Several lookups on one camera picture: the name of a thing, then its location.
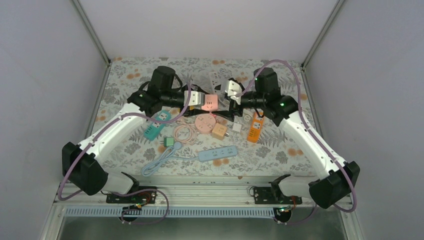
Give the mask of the white small charger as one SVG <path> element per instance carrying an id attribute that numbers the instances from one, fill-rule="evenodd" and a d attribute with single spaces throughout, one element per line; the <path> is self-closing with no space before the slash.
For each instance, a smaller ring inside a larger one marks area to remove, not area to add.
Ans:
<path id="1" fill-rule="evenodd" d="M 243 127 L 242 124 L 234 122 L 232 125 L 232 131 L 240 133 L 242 130 L 242 127 Z"/>

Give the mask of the pink cube socket adapter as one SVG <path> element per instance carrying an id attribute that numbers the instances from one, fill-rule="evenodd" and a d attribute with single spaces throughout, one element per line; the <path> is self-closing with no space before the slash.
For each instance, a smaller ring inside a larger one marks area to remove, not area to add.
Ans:
<path id="1" fill-rule="evenodd" d="M 201 107 L 204 111 L 217 111 L 219 109 L 219 98 L 216 94 L 206 94 L 204 98 L 204 105 Z"/>

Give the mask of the beige cube socket adapter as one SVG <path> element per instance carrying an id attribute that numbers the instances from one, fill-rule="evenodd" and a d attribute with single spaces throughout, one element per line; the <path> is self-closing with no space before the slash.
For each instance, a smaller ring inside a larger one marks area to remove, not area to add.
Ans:
<path id="1" fill-rule="evenodd" d="M 214 128 L 211 131 L 211 136 L 215 139 L 222 141 L 227 135 L 227 130 L 228 130 L 227 126 L 222 125 L 220 123 L 216 123 Z"/>

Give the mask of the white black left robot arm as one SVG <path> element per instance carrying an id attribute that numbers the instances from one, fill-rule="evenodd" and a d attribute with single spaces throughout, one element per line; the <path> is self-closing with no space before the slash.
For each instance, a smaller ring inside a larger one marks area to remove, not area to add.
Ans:
<path id="1" fill-rule="evenodd" d="M 89 196 L 99 192 L 118 194 L 131 203 L 139 197 L 138 182 L 124 172 L 107 172 L 102 162 L 130 133 L 146 121 L 170 124 L 184 115 L 191 106 L 205 104 L 206 92 L 190 82 L 183 84 L 176 71 L 158 66 L 149 81 L 133 92 L 121 110 L 95 133 L 79 143 L 66 143 L 62 148 L 62 173 L 57 196 L 61 201 L 72 198 L 62 195 L 67 182 Z"/>

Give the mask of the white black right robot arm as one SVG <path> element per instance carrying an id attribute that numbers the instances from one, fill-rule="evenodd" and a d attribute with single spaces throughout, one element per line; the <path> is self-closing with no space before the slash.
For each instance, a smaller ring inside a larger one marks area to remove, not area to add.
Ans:
<path id="1" fill-rule="evenodd" d="M 271 184 L 271 198 L 278 204 L 289 197 L 312 199 L 323 209 L 354 193 L 360 167 L 337 154 L 308 123 L 298 102 L 281 93 L 277 73 L 270 67 L 254 71 L 254 90 L 248 91 L 234 78 L 218 84 L 229 101 L 227 118 L 240 116 L 244 109 L 260 109 L 259 115 L 272 121 L 299 146 L 310 161 L 316 177 L 285 174 Z"/>

